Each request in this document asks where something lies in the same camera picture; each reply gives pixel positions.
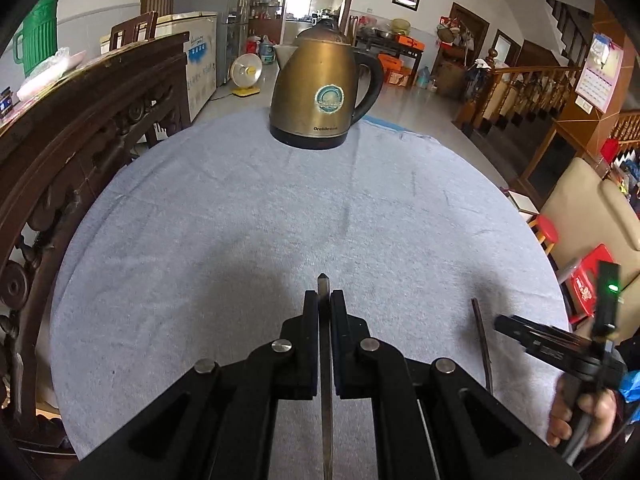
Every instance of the calendar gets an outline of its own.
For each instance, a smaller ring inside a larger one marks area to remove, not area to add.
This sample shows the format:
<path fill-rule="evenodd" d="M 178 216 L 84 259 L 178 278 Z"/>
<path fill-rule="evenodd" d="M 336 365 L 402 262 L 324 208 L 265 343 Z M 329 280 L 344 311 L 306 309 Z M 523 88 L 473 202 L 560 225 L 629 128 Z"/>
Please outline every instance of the calendar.
<path fill-rule="evenodd" d="M 604 34 L 595 34 L 575 92 L 606 112 L 620 75 L 623 50 Z"/>

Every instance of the black kettle base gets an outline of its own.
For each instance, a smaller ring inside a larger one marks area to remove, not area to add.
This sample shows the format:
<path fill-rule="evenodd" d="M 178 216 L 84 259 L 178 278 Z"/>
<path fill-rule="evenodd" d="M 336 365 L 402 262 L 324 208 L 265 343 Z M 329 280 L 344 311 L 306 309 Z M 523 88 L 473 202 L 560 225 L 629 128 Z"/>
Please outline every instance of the black kettle base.
<path fill-rule="evenodd" d="M 304 137 L 284 132 L 276 126 L 270 126 L 269 130 L 271 135 L 283 144 L 294 148 L 302 148 L 303 150 L 330 150 L 331 148 L 337 148 L 346 140 L 348 133 L 344 132 L 336 137 Z"/>

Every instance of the kettle spout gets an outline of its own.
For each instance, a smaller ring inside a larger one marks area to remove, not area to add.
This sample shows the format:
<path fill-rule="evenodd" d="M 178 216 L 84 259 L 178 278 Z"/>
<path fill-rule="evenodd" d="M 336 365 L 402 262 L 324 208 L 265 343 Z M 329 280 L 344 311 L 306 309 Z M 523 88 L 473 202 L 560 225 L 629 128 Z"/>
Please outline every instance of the kettle spout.
<path fill-rule="evenodd" d="M 297 47 L 293 45 L 274 45 L 273 48 L 276 51 L 276 61 L 278 62 L 280 70 L 284 68 L 287 61 L 289 61 L 297 49 Z"/>

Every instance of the kettle logo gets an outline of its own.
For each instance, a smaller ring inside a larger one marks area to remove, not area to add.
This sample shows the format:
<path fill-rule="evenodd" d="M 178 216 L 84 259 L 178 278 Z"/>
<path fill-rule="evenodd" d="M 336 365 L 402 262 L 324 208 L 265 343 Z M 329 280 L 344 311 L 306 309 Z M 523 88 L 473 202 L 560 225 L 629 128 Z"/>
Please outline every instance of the kettle logo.
<path fill-rule="evenodd" d="M 336 113 L 344 103 L 344 92 L 336 85 L 325 85 L 316 92 L 316 106 L 325 114 Z"/>

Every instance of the gray tablecloth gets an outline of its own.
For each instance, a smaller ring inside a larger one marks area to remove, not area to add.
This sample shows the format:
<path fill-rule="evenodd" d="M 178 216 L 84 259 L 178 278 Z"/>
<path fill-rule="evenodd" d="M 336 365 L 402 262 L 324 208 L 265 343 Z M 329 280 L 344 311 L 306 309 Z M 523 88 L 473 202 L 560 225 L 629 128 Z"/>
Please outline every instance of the gray tablecloth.
<path fill-rule="evenodd" d="M 566 327 L 549 262 L 481 173 L 429 137 L 354 126 L 340 148 L 274 140 L 265 110 L 195 126 L 121 171 L 60 269 L 52 373 L 84 456 L 204 356 L 277 337 L 325 272 L 348 312 L 405 356 L 450 356 L 542 436 L 556 371 L 492 330 L 497 314 Z M 320 478 L 319 398 L 282 402 L 272 478 Z M 374 478 L 370 403 L 335 404 L 336 478 Z"/>

